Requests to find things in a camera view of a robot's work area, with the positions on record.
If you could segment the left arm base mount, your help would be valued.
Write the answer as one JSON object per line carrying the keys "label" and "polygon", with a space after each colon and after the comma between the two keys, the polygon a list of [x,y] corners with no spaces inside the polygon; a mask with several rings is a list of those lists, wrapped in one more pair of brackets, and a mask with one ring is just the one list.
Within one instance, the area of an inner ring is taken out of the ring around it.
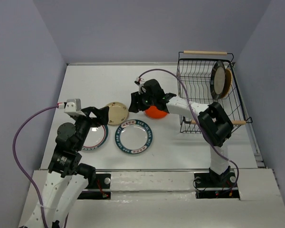
{"label": "left arm base mount", "polygon": [[80,193],[78,200],[110,200],[111,173],[97,172],[96,179]]}

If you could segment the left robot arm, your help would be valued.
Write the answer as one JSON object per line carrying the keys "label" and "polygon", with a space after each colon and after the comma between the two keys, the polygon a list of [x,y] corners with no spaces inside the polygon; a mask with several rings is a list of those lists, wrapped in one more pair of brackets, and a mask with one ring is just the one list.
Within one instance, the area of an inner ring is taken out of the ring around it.
{"label": "left robot arm", "polygon": [[43,190],[39,190],[32,177],[18,160],[16,164],[29,179],[38,196],[38,202],[24,224],[25,228],[61,228],[82,190],[95,184],[95,167],[81,163],[79,153],[92,127],[107,125],[109,107],[81,108],[75,102],[58,103],[37,114],[51,109],[62,109],[75,123],[63,123],[57,130],[56,146],[47,169]]}

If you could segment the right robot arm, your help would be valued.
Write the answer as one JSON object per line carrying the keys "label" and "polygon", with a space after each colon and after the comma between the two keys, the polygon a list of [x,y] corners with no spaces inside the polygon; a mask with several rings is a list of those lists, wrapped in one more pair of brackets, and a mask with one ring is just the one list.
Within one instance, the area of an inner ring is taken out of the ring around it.
{"label": "right robot arm", "polygon": [[230,172],[228,147],[224,142],[234,128],[222,106],[217,102],[200,104],[173,93],[165,93],[155,79],[145,82],[137,79],[135,83],[139,89],[131,93],[129,112],[137,113],[155,106],[160,111],[194,120],[210,144],[209,181],[214,186],[222,185]]}

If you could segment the woven bamboo round plate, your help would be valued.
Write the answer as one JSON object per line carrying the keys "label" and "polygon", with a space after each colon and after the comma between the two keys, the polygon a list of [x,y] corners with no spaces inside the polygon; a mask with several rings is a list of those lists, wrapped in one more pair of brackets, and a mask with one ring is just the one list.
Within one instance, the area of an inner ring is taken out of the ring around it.
{"label": "woven bamboo round plate", "polygon": [[222,94],[220,95],[220,99],[223,99],[224,97],[226,97],[230,91],[230,88],[232,86],[232,71],[230,69],[226,69],[225,70],[225,84],[224,84],[224,88],[222,91]]}

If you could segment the white plate teal red rim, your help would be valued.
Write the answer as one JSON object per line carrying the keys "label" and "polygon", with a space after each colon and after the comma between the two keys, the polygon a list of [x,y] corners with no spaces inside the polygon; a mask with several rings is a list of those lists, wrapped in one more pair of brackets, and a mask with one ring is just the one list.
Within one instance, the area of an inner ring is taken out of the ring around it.
{"label": "white plate teal red rim", "polygon": [[99,149],[106,142],[108,133],[109,130],[107,125],[101,125],[100,127],[91,127],[82,147],[82,151],[90,152]]}

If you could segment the black rimmed beige plate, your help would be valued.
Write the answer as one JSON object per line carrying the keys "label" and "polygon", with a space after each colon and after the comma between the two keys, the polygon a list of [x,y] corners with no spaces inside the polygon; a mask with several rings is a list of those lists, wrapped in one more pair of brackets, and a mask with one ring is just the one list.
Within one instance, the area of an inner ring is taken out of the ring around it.
{"label": "black rimmed beige plate", "polygon": [[226,69],[221,60],[217,61],[210,75],[210,93],[214,100],[218,100],[223,93],[226,80]]}

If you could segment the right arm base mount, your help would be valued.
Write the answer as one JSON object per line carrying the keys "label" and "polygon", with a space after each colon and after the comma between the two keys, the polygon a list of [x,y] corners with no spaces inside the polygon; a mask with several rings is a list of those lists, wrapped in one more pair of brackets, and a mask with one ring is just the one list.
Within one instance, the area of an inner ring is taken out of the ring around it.
{"label": "right arm base mount", "polygon": [[235,180],[234,172],[229,173],[220,183],[214,183],[207,172],[195,173],[192,185],[196,199],[240,199],[238,186],[233,186]]}

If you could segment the teal rim Hao Wei plate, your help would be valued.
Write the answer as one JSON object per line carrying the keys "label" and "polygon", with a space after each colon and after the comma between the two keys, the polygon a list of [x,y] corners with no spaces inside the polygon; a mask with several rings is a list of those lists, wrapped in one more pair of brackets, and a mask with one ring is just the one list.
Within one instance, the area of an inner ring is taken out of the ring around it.
{"label": "teal rim Hao Wei plate", "polygon": [[118,126],[114,141],[118,149],[126,154],[140,154],[151,146],[153,132],[146,122],[130,119]]}

